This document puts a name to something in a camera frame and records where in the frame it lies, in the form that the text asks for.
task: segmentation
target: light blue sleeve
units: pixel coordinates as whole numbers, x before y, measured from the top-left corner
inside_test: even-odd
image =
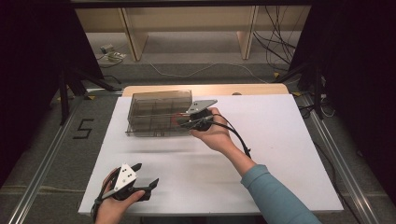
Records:
[[[254,202],[270,223],[320,223],[311,211],[265,165],[255,165],[242,177]]]

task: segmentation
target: black cable bundle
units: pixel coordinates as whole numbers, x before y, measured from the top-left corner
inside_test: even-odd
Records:
[[[98,197],[95,199],[95,202],[94,202],[94,204],[93,204],[93,206],[92,206],[92,209],[91,209],[91,217],[92,217],[93,223],[96,221],[96,217],[97,217],[97,215],[98,215],[98,210],[99,210],[100,205],[101,205],[102,202],[106,199],[106,198],[103,199],[102,197],[103,197],[103,194],[105,193],[105,189],[106,189],[108,183],[109,183],[109,182],[114,178],[114,176],[116,176],[119,172],[120,172],[120,168],[117,168],[115,171],[113,171],[113,172],[110,174],[110,176],[109,176],[108,179],[106,180],[105,184],[102,186],[102,189],[101,189],[101,191],[100,191]]]
[[[230,124],[231,128],[228,127],[227,125],[224,125],[224,124],[222,124],[222,123],[217,123],[217,122],[212,121],[212,120],[207,120],[206,122],[211,123],[211,124],[215,124],[215,125],[219,125],[220,127],[223,127],[223,128],[225,128],[225,129],[227,129],[227,130],[230,130],[232,133],[234,133],[234,134],[239,138],[239,141],[241,142],[242,147],[244,148],[245,154],[246,154],[249,158],[251,158],[251,157],[250,157],[250,153],[249,153],[250,149],[247,147],[247,145],[245,144],[245,142],[244,142],[244,140],[242,139],[241,135],[239,135],[239,133],[236,131],[236,129],[233,127],[233,125],[230,123],[230,121],[228,121],[226,118],[224,118],[224,117],[223,117],[222,115],[220,115],[220,114],[214,114],[213,116],[220,116],[220,117],[222,117],[223,119],[225,119],[225,121],[227,121],[227,123]]]

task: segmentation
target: metal rail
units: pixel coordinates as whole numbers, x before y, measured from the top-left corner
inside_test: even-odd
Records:
[[[32,181],[30,182],[29,186],[27,187],[26,191],[21,196],[20,201],[16,205],[14,212],[12,213],[8,223],[23,223],[25,220],[34,200],[35,196],[37,195],[41,184],[43,183],[52,162],[62,145],[64,140],[65,134],[67,133],[70,123],[72,122],[74,115],[78,109],[78,106],[81,104],[84,97],[79,96],[73,100],[73,104],[71,106],[71,113],[65,123],[59,128],[58,132],[56,133],[54,139],[52,140],[51,145],[49,146],[49,150],[47,151],[46,155],[44,156],[43,161],[40,163],[37,171],[35,172],[35,176],[33,177]]]
[[[313,104],[312,99],[306,96],[304,96],[304,102],[306,105]],[[367,200],[366,196],[361,190],[358,181],[355,179],[352,172],[350,171],[340,149],[332,139],[332,135],[327,129],[324,120],[319,119],[318,115],[315,112],[311,112],[311,116],[326,148],[330,152],[334,167],[337,169],[338,173],[342,177],[353,202],[355,203],[359,213],[361,214],[362,220],[364,221],[364,223],[379,223],[373,207],[370,205],[370,202]]]

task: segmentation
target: black tape marking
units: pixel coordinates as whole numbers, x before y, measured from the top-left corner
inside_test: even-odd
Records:
[[[87,134],[85,136],[74,136],[73,139],[88,139],[90,137],[90,133],[92,131],[92,128],[81,128],[82,124],[85,121],[93,121],[93,119],[82,119],[81,123],[78,126],[78,131],[86,131]]]

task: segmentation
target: white surface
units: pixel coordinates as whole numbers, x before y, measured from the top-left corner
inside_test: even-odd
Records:
[[[122,163],[142,162],[136,187],[160,178],[148,202],[135,203],[137,216],[259,213],[231,163],[192,136],[136,138],[125,134],[130,97],[119,98],[90,182],[79,208],[91,212],[102,182]],[[312,211],[343,210],[291,95],[193,97],[217,99],[217,107],[251,148],[254,161],[286,185]],[[239,146],[239,140],[233,136]]]

